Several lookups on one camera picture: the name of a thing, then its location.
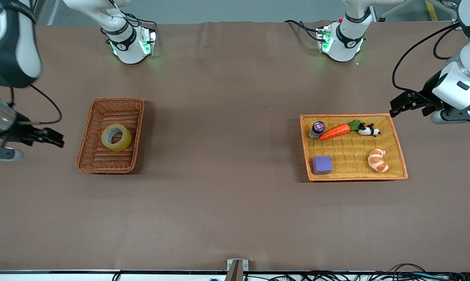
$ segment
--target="purple block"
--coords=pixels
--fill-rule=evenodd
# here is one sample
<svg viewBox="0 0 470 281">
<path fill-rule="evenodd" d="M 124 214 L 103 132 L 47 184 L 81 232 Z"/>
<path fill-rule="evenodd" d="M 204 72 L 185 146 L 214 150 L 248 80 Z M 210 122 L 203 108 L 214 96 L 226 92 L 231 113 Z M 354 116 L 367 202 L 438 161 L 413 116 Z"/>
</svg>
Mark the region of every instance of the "purple block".
<svg viewBox="0 0 470 281">
<path fill-rule="evenodd" d="M 330 156 L 317 156 L 313 159 L 313 174 L 329 174 L 332 171 Z"/>
</svg>

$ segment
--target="yellow tape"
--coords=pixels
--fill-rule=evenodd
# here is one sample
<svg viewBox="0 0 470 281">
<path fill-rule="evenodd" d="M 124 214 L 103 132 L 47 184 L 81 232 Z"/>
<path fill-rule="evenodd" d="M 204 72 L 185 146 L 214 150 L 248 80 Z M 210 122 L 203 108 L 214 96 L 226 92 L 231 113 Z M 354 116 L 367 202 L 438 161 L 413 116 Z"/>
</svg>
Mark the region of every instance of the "yellow tape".
<svg viewBox="0 0 470 281">
<path fill-rule="evenodd" d="M 431 21 L 438 21 L 438 15 L 436 15 L 436 10 L 434 10 L 434 5 L 426 1 L 427 10 L 429 11 L 429 16 L 431 16 Z"/>
<path fill-rule="evenodd" d="M 116 144 L 112 144 L 112 137 L 114 137 L 116 133 L 120 132 L 122 132 L 121 140 L 119 140 Z M 103 142 L 104 146 L 115 152 L 123 151 L 131 143 L 131 133 L 121 124 L 113 124 L 108 126 L 108 128 L 103 131 L 103 134 L 101 135 L 101 142 Z"/>
</svg>

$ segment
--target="yellow floor tape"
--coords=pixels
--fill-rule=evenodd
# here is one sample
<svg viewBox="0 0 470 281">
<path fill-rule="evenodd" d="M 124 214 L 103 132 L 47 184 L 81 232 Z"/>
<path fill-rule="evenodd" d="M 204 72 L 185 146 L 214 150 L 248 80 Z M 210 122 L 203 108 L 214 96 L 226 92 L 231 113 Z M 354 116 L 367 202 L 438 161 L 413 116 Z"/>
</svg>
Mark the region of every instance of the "yellow floor tape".
<svg viewBox="0 0 470 281">
<path fill-rule="evenodd" d="M 431 16 L 431 21 L 438 21 L 438 15 L 436 15 L 436 11 L 434 10 L 434 5 L 427 2 L 427 9 L 429 10 L 429 16 Z"/>
</svg>

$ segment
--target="carrot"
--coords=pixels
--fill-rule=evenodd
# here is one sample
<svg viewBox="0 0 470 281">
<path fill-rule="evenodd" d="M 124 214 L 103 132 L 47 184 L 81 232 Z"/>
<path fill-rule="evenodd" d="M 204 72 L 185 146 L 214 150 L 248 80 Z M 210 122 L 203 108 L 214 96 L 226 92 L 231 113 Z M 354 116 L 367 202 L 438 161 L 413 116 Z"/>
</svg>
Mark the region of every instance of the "carrot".
<svg viewBox="0 0 470 281">
<path fill-rule="evenodd" d="M 345 135 L 346 133 L 349 133 L 351 130 L 359 130 L 360 128 L 360 121 L 359 120 L 353 120 L 347 124 L 342 124 L 336 128 L 330 129 L 326 132 L 324 132 L 318 139 L 324 140 L 324 139 L 331 139 L 333 137 L 338 137 L 340 135 Z"/>
</svg>

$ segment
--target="rectangular basket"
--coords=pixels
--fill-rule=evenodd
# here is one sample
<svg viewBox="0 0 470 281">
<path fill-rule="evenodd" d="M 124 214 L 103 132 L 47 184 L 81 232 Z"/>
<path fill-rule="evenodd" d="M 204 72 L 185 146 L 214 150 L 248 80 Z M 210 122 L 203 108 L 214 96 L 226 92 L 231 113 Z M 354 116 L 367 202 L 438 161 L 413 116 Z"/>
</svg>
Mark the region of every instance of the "rectangular basket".
<svg viewBox="0 0 470 281">
<path fill-rule="evenodd" d="M 140 98 L 98 98 L 87 114 L 77 170 L 82 173 L 127 174 L 136 165 L 143 122 L 144 101 Z M 121 124 L 131 133 L 128 148 L 115 152 L 101 142 L 101 134 L 112 124 Z"/>
<path fill-rule="evenodd" d="M 325 130 L 358 119 L 366 124 L 374 123 L 381 135 L 360 135 L 349 132 L 332 139 L 318 140 L 308 136 L 317 121 L 325 124 Z M 311 181 L 337 180 L 404 180 L 408 178 L 403 152 L 389 114 L 349 115 L 301 115 L 301 135 L 308 178 Z M 379 173 L 368 165 L 368 156 L 374 149 L 384 149 L 384 160 L 390 169 Z M 333 171 L 330 174 L 313 174 L 312 160 L 316 156 L 329 155 Z"/>
</svg>

